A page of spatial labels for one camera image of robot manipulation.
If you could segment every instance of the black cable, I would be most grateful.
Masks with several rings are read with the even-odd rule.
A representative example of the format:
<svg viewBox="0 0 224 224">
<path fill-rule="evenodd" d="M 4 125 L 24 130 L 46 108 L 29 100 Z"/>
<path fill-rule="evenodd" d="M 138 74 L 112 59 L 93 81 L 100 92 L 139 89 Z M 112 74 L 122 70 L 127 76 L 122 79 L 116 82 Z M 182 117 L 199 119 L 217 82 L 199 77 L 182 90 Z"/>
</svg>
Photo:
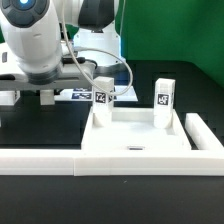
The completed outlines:
<svg viewBox="0 0 224 224">
<path fill-rule="evenodd" d="M 95 69 L 97 69 L 97 67 L 98 67 L 97 62 L 94 61 L 94 60 L 91 60 L 91 59 L 85 59 L 84 57 L 78 57 L 77 61 L 78 61 L 79 64 L 84 64 L 85 62 L 88 61 L 88 62 L 91 62 L 91 63 L 95 64 Z M 74 64 L 74 61 L 72 60 L 72 58 L 62 58 L 62 63 L 63 63 L 63 65 Z"/>
</svg>

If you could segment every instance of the hole in tray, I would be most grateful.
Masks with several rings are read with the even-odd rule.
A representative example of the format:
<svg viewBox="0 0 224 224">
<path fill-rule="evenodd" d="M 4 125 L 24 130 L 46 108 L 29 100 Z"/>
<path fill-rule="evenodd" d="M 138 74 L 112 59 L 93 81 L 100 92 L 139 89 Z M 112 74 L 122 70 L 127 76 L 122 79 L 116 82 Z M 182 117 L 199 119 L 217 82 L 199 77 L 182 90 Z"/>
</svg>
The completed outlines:
<svg viewBox="0 0 224 224">
<path fill-rule="evenodd" d="M 143 146 L 128 146 L 129 150 L 143 150 L 145 147 Z"/>
</svg>

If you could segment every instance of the white cable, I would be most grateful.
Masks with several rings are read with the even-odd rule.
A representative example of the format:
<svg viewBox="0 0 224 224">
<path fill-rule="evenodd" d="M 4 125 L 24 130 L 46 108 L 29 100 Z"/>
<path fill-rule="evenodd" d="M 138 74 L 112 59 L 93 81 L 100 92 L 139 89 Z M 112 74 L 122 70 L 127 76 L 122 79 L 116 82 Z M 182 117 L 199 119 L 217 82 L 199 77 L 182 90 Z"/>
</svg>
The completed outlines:
<svg viewBox="0 0 224 224">
<path fill-rule="evenodd" d="M 74 61 L 74 63 L 76 64 L 77 68 L 79 69 L 79 71 L 81 72 L 81 74 L 86 78 L 86 80 L 93 86 L 95 87 L 96 89 L 102 91 L 103 93 L 109 95 L 109 96 L 120 96 L 120 95 L 123 95 L 124 93 L 126 93 L 132 86 L 132 82 L 133 82 L 133 73 L 131 71 L 131 68 L 129 67 L 129 65 L 124 61 L 122 60 L 121 58 L 117 57 L 116 55 L 114 54 L 111 54 L 107 51 L 103 51 L 101 49 L 96 49 L 96 48 L 82 48 L 82 47 L 76 47 L 75 50 L 78 50 L 78 51 L 99 51 L 99 52 L 102 52 L 102 53 L 105 53 L 105 54 L 108 54 L 108 55 L 111 55 L 115 58 L 117 58 L 119 61 L 121 61 L 125 67 L 127 68 L 128 72 L 129 72 L 129 76 L 130 76 L 130 80 L 129 80 L 129 84 L 128 86 L 121 92 L 107 92 L 105 91 L 104 89 L 102 89 L 100 86 L 98 86 L 97 84 L 95 84 L 95 82 L 83 71 L 82 67 L 79 65 L 75 55 L 74 55 L 74 52 L 69 44 L 69 40 L 68 40 L 68 35 L 67 35 L 67 30 L 66 30 L 66 27 L 65 27 L 65 15 L 64 15 L 64 8 L 65 8 L 65 2 L 66 0 L 63 0 L 62 1 L 62 30 L 63 30 L 63 33 L 64 33 L 64 38 L 65 38 L 65 42 L 66 42 L 66 45 L 68 47 L 68 50 L 69 50 L 69 53 Z"/>
</svg>

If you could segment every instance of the white tray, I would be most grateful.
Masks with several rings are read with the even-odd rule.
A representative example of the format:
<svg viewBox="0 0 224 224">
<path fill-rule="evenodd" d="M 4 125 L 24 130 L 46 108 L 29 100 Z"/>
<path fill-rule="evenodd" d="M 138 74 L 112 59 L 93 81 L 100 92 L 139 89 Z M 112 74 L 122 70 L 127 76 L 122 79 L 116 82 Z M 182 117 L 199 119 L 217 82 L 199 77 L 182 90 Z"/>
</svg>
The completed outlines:
<svg viewBox="0 0 224 224">
<path fill-rule="evenodd" d="M 84 151 L 191 150 L 175 110 L 168 129 L 154 127 L 153 109 L 113 108 L 107 127 L 94 125 L 93 117 L 91 109 L 82 141 Z"/>
</svg>

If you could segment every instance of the green background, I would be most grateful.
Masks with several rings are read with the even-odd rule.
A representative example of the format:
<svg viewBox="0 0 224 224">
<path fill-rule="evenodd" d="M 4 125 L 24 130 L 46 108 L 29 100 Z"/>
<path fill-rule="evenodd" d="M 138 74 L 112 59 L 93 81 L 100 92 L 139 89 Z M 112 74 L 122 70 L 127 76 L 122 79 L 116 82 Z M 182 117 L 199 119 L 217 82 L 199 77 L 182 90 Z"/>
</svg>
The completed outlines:
<svg viewBox="0 0 224 224">
<path fill-rule="evenodd" d="M 224 87 L 223 0 L 127 0 L 121 37 L 127 60 L 193 62 Z"/>
</svg>

